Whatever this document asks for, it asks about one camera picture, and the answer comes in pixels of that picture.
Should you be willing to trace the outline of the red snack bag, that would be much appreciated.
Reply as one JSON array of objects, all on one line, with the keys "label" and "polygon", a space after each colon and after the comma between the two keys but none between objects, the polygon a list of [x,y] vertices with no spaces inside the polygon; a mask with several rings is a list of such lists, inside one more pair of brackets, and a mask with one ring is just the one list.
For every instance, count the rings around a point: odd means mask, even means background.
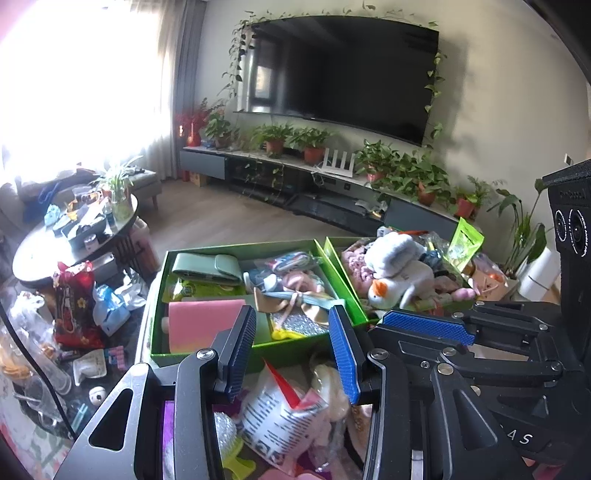
[{"label": "red snack bag", "polygon": [[56,300],[55,341],[65,349],[94,350],[104,347],[103,334],[93,319],[94,273],[90,262],[68,267],[57,264],[53,275]]}]

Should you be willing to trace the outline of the white wifi router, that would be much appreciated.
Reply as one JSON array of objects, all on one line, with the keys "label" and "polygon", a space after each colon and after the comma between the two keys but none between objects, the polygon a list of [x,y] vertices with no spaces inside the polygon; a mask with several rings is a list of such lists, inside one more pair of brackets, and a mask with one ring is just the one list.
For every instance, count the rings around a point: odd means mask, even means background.
[{"label": "white wifi router", "polygon": [[325,174],[353,178],[353,174],[355,174],[355,161],[355,153],[325,148],[321,170]]}]

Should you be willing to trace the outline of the printed plastic packet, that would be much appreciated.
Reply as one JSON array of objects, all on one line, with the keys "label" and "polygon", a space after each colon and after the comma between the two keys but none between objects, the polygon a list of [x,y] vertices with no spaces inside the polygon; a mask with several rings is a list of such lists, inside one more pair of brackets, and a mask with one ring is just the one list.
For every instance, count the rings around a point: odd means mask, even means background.
[{"label": "printed plastic packet", "polygon": [[314,389],[294,389],[270,364],[243,398],[238,415],[238,434],[245,445],[287,475],[297,471],[298,458],[330,429],[322,396]]}]

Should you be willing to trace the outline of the pink foam sheet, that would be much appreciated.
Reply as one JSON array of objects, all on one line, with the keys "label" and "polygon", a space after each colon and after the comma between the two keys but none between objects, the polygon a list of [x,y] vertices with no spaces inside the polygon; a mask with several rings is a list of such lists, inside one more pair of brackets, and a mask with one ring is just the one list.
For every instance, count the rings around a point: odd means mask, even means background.
[{"label": "pink foam sheet", "polygon": [[218,332],[230,329],[245,300],[172,302],[168,307],[168,344],[171,354],[190,353],[211,346]]}]

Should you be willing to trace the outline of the white floor planter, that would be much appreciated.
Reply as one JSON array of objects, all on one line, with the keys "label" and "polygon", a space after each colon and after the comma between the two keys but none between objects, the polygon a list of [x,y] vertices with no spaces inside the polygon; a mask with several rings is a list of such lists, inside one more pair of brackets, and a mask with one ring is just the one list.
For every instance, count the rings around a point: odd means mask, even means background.
[{"label": "white floor planter", "polygon": [[546,247],[535,261],[525,264],[520,270],[517,293],[528,301],[541,301],[559,274],[560,255]]}]

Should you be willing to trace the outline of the large black wall television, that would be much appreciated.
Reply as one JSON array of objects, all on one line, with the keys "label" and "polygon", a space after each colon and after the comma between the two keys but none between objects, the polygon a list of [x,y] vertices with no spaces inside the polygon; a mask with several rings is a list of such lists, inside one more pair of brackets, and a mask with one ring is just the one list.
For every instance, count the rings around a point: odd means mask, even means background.
[{"label": "large black wall television", "polygon": [[239,111],[330,122],[422,143],[438,31],[374,17],[253,23],[238,49]]}]

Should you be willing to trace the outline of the green snack packet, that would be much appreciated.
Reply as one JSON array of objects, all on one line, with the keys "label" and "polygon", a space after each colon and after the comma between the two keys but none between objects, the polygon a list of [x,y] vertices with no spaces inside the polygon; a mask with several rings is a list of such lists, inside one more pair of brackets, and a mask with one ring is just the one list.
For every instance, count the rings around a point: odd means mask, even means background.
[{"label": "green snack packet", "polygon": [[450,242],[446,258],[459,272],[462,272],[473,256],[484,244],[485,236],[464,218],[460,218],[458,226]]}]

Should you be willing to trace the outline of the white plush duck toy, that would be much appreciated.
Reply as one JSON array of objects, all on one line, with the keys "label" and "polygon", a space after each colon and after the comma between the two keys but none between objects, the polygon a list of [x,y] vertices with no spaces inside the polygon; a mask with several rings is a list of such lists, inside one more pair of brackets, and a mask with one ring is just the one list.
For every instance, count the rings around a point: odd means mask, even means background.
[{"label": "white plush duck toy", "polygon": [[372,243],[365,254],[366,266],[374,276],[367,293],[372,308],[405,309],[414,299],[435,294],[435,274],[420,260],[423,253],[423,247],[408,234],[391,232]]}]

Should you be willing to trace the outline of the green handled scrub brush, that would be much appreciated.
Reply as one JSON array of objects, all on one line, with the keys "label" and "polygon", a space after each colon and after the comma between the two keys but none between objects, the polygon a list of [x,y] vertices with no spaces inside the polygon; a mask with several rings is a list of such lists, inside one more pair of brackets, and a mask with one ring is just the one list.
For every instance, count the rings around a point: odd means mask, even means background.
[{"label": "green handled scrub brush", "polygon": [[221,464],[233,479],[246,479],[256,470],[256,462],[239,457],[243,440],[238,436],[235,422],[222,412],[214,413],[215,430]]}]

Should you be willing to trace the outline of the potted plant red pot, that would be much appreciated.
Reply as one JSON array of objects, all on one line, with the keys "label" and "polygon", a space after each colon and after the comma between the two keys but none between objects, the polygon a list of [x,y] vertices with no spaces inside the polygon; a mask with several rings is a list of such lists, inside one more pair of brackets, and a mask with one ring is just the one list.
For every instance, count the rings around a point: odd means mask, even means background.
[{"label": "potted plant red pot", "polygon": [[321,162],[325,155],[325,143],[332,133],[329,130],[315,127],[295,128],[288,142],[295,149],[304,153],[304,163],[314,166]]}]

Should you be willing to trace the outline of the right green cardboard box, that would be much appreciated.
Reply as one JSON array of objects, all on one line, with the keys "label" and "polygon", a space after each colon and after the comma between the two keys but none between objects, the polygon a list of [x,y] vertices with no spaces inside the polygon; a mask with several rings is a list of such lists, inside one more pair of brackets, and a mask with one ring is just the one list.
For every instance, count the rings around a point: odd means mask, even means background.
[{"label": "right green cardboard box", "polygon": [[329,237],[322,250],[345,284],[342,297],[356,324],[377,322],[392,309],[443,316],[478,297],[450,243],[435,232],[381,227],[373,236]]}]

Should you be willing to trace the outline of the green fabric pouch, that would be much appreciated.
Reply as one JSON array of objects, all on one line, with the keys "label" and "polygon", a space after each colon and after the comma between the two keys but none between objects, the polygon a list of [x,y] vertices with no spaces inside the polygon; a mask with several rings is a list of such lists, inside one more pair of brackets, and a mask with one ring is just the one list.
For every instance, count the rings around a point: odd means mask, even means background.
[{"label": "green fabric pouch", "polygon": [[231,255],[179,253],[172,265],[172,273],[184,280],[228,286],[242,284],[238,259]]}]

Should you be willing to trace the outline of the long dark tv cabinet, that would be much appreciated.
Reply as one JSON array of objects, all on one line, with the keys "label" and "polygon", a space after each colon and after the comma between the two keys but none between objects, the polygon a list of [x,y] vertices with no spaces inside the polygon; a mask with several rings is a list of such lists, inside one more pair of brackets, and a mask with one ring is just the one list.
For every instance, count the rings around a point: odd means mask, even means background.
[{"label": "long dark tv cabinet", "polygon": [[229,189],[297,215],[370,236],[381,226],[398,231],[434,231],[450,240],[458,220],[435,207],[381,193],[363,179],[346,179],[284,155],[185,147],[179,167],[225,184]]}]

